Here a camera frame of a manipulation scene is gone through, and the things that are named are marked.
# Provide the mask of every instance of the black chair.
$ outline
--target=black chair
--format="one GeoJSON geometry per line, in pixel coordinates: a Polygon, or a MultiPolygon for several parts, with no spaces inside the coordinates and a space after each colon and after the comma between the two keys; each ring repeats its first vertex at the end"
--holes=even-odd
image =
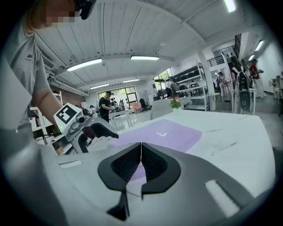
{"type": "Polygon", "coordinates": [[[150,110],[150,108],[148,108],[148,104],[145,104],[145,100],[144,99],[140,99],[140,104],[141,107],[143,108],[144,111],[150,110]]]}

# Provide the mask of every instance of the metal rack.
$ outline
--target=metal rack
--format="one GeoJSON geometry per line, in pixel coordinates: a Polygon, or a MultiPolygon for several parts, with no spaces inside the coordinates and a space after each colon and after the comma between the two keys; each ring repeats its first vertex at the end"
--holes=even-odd
{"type": "Polygon", "coordinates": [[[207,111],[209,109],[209,94],[208,94],[208,90],[207,90],[207,84],[206,84],[206,80],[204,79],[204,72],[202,71],[201,66],[199,65],[198,62],[196,62],[196,65],[198,67],[199,70],[199,75],[179,81],[178,84],[181,83],[189,83],[190,81],[200,78],[202,85],[199,87],[193,87],[193,88],[188,88],[185,90],[180,90],[177,91],[177,93],[186,93],[186,92],[191,92],[193,90],[197,90],[197,89],[202,89],[202,95],[197,95],[197,96],[189,96],[189,97],[184,97],[181,98],[181,103],[184,105],[184,109],[189,109],[189,110],[204,110],[207,111]],[[194,104],[190,104],[192,103],[191,100],[198,100],[198,99],[203,99],[204,100],[204,105],[194,105],[194,104]]]}

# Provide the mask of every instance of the person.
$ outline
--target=person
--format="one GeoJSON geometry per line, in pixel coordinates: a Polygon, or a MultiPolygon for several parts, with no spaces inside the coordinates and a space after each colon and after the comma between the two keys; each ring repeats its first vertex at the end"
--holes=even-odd
{"type": "Polygon", "coordinates": [[[263,97],[265,97],[265,94],[264,94],[264,89],[263,89],[262,81],[260,79],[260,73],[262,73],[262,71],[258,70],[256,65],[257,65],[257,60],[253,59],[252,60],[251,70],[253,72],[252,77],[253,77],[254,82],[255,82],[256,97],[263,98],[263,97]]]}
{"type": "Polygon", "coordinates": [[[54,125],[54,114],[62,107],[48,84],[42,53],[35,43],[36,30],[75,15],[75,0],[37,0],[10,33],[1,57],[5,59],[24,88],[32,95],[18,126],[18,132],[32,134],[30,106],[37,106],[54,125]]]}
{"type": "Polygon", "coordinates": [[[107,91],[105,96],[99,100],[99,114],[106,122],[109,122],[109,111],[111,111],[111,91],[107,91]]]}
{"type": "Polygon", "coordinates": [[[224,81],[225,81],[225,76],[223,75],[222,72],[219,72],[218,74],[218,81],[219,81],[219,86],[221,90],[221,96],[224,97],[225,95],[225,89],[224,89],[224,81]]]}
{"type": "Polygon", "coordinates": [[[169,81],[166,84],[166,87],[171,89],[171,97],[175,98],[177,95],[176,91],[177,91],[177,86],[176,83],[174,82],[173,77],[169,77],[169,81]]]}

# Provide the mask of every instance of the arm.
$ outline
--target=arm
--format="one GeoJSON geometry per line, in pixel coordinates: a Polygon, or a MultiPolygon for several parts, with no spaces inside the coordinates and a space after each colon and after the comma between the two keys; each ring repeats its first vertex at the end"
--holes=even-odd
{"type": "Polygon", "coordinates": [[[107,107],[105,104],[102,104],[101,107],[102,107],[103,109],[105,109],[105,110],[109,110],[109,111],[111,110],[111,108],[110,108],[110,107],[107,107]]]}
{"type": "Polygon", "coordinates": [[[234,72],[231,72],[231,76],[232,76],[232,83],[233,83],[233,85],[235,85],[236,84],[236,77],[235,77],[234,72]]]}
{"type": "Polygon", "coordinates": [[[63,105],[57,97],[54,96],[50,87],[34,91],[33,103],[53,125],[56,125],[54,114],[63,107],[63,105]]]}
{"type": "Polygon", "coordinates": [[[54,96],[49,87],[47,76],[44,68],[41,52],[37,49],[38,61],[37,70],[35,74],[34,92],[32,94],[32,102],[35,104],[42,114],[53,124],[56,125],[54,114],[63,105],[59,102],[57,97],[54,96]]]}

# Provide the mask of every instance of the white pillar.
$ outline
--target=white pillar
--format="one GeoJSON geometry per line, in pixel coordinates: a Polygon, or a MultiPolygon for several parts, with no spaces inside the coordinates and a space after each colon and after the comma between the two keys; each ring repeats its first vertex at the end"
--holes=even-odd
{"type": "Polygon", "coordinates": [[[196,52],[199,56],[199,59],[200,59],[200,62],[202,63],[202,66],[203,66],[205,78],[207,80],[208,92],[209,92],[209,94],[213,94],[214,93],[213,79],[212,79],[212,75],[211,75],[210,69],[209,69],[208,64],[207,64],[207,60],[206,60],[206,58],[203,54],[203,51],[201,49],[198,49],[196,52]]]}
{"type": "MultiPolygon", "coordinates": [[[[199,56],[199,59],[200,59],[200,62],[202,63],[202,66],[203,66],[205,78],[206,78],[206,81],[207,81],[208,94],[210,94],[210,95],[214,94],[215,91],[214,91],[214,86],[213,86],[213,79],[212,79],[211,71],[210,71],[209,66],[207,64],[207,60],[206,60],[206,58],[203,54],[203,51],[201,49],[198,49],[196,52],[199,56]]],[[[210,109],[215,110],[215,97],[214,96],[210,97],[210,109]]]]}

